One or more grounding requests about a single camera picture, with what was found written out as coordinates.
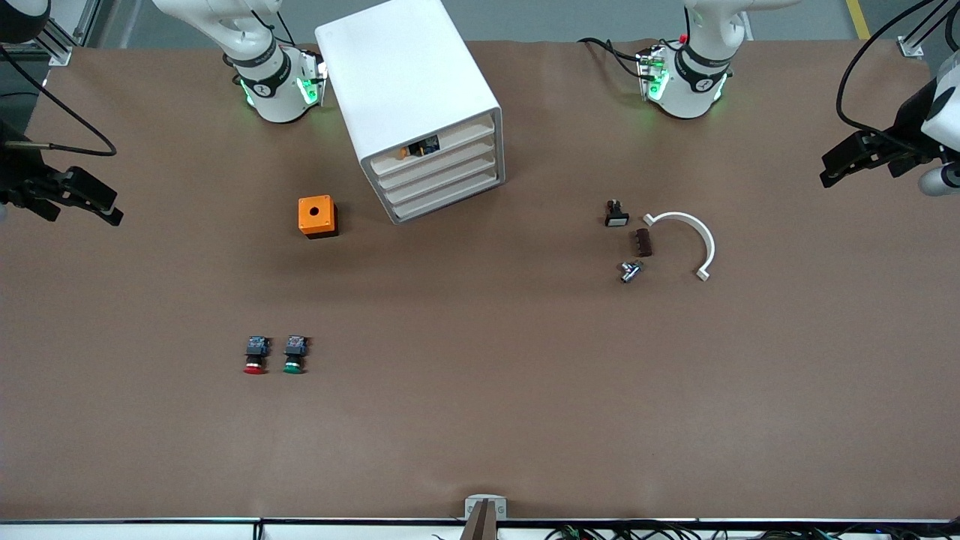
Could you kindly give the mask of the red push button switch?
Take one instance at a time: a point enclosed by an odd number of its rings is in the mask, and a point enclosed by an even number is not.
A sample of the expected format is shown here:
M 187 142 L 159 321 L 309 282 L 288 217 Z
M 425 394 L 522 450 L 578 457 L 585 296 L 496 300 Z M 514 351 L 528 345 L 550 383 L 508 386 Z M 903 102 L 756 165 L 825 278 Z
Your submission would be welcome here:
M 268 372 L 267 358 L 271 349 L 271 339 L 263 335 L 251 335 L 247 339 L 246 351 L 244 351 L 243 372 L 250 375 L 262 375 Z

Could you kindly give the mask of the white plastic drawer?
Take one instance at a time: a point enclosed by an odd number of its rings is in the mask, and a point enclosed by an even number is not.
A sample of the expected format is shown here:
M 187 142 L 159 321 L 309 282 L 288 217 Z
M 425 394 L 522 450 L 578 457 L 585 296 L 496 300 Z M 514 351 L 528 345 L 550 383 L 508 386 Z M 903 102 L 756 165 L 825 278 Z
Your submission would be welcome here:
M 483 154 L 485 152 L 493 152 L 494 149 L 494 137 L 488 134 L 480 138 L 475 138 L 469 142 L 465 142 L 459 145 L 456 145 L 453 148 L 435 151 L 428 156 L 423 157 L 408 157 L 403 160 L 398 160 L 397 158 L 391 158 L 387 163 L 381 163 L 375 167 L 375 175 L 373 177 L 373 183 L 380 188 L 380 180 L 383 177 L 397 174 L 404 169 L 410 167 L 418 167 L 419 164 L 424 164 L 432 158 L 445 158 L 445 157 L 469 157 L 476 156 L 477 154 Z
M 494 164 L 495 154 L 492 151 L 469 157 L 432 158 L 426 163 L 381 178 L 379 186 L 392 205 L 401 206 L 442 191 L 454 182 L 487 170 Z
M 439 130 L 439 132 L 421 134 L 421 136 L 416 136 L 411 142 L 404 142 L 397 147 L 388 149 L 386 151 L 381 151 L 381 153 L 375 154 L 373 157 L 369 158 L 369 168 L 371 173 L 375 175 L 375 167 L 378 167 L 380 164 L 387 163 L 387 161 L 390 161 L 391 158 L 402 160 L 402 158 L 399 158 L 399 150 L 401 150 L 404 145 L 409 145 L 410 143 L 415 143 L 416 141 L 424 140 L 426 137 L 431 136 L 439 137 L 439 144 L 441 144 L 441 149 L 439 151 L 450 149 L 456 145 L 468 143 L 476 138 L 486 136 L 493 136 L 495 142 L 494 119 L 491 114 L 481 114 L 480 116 L 459 122 L 455 125 L 447 127 L 446 129 Z
M 449 182 L 442 187 L 430 189 L 423 194 L 412 196 L 412 199 L 394 205 L 393 222 L 394 224 L 401 224 L 420 218 L 488 189 L 499 187 L 501 184 L 503 184 L 502 179 L 494 173 L 493 169 L 467 174 L 465 178 Z

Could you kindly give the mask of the white drawer cabinet shell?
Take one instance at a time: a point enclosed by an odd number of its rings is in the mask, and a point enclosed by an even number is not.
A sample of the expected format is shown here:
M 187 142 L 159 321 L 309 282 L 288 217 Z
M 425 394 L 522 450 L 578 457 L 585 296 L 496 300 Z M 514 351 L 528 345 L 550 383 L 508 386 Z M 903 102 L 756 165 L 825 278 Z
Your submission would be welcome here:
M 490 169 L 506 182 L 500 103 L 442 0 L 388 0 L 314 34 L 358 164 L 391 221 L 369 158 L 481 114 L 493 116 Z

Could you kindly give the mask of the aluminium frame profile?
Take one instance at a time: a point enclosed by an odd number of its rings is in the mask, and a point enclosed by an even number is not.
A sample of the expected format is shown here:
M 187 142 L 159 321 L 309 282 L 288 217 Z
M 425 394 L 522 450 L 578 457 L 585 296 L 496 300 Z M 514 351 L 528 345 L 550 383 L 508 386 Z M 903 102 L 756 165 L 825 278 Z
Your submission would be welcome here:
M 47 0 L 50 20 L 37 40 L 10 45 L 11 54 L 48 66 L 69 64 L 73 49 L 92 41 L 94 23 L 105 0 Z
M 898 33 L 897 41 L 904 57 L 922 58 L 926 41 L 950 27 L 951 15 L 960 11 L 960 0 L 916 0 L 911 9 L 904 18 L 907 28 Z

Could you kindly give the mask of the white curved plastic bracket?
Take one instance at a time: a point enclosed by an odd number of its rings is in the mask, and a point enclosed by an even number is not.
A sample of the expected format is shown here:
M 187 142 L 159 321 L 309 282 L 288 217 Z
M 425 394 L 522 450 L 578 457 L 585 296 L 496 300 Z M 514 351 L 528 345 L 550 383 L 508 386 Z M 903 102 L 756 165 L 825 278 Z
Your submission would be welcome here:
M 696 274 L 700 281 L 708 281 L 710 279 L 710 267 L 713 265 L 714 260 L 716 260 L 717 244 L 716 237 L 714 237 L 713 232 L 711 232 L 710 228 L 705 222 L 703 222 L 703 220 L 690 213 L 681 211 L 668 211 L 659 213 L 657 215 L 646 213 L 642 217 L 642 220 L 648 227 L 672 220 L 686 224 L 695 230 L 695 232 L 697 232 L 700 236 L 700 239 L 703 240 L 703 246 L 705 246 L 705 259 L 694 271 L 694 274 Z

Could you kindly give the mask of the orange button enclosure box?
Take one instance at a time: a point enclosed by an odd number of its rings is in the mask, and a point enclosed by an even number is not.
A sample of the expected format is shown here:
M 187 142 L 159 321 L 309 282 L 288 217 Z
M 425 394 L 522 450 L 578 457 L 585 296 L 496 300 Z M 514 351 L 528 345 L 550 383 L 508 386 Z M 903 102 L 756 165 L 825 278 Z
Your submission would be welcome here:
M 327 194 L 298 199 L 299 232 L 308 239 L 325 239 L 340 235 L 338 208 Z

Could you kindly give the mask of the green push button switch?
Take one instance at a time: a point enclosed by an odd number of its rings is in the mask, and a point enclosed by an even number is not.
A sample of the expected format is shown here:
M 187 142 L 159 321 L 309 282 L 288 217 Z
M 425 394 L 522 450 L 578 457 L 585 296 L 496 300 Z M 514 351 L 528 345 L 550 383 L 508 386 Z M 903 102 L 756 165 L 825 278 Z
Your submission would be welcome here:
M 308 355 L 308 349 L 308 336 L 289 335 L 283 352 L 286 358 L 283 372 L 286 374 L 303 374 L 306 371 L 305 358 Z

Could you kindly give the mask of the white table edge rail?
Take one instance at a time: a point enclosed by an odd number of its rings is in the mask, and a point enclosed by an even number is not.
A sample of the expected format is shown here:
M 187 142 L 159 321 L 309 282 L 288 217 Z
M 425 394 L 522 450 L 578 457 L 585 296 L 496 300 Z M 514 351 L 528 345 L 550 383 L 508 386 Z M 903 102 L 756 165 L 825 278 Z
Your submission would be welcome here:
M 826 518 L 83 518 L 0 520 L 0 540 L 960 540 L 946 520 Z

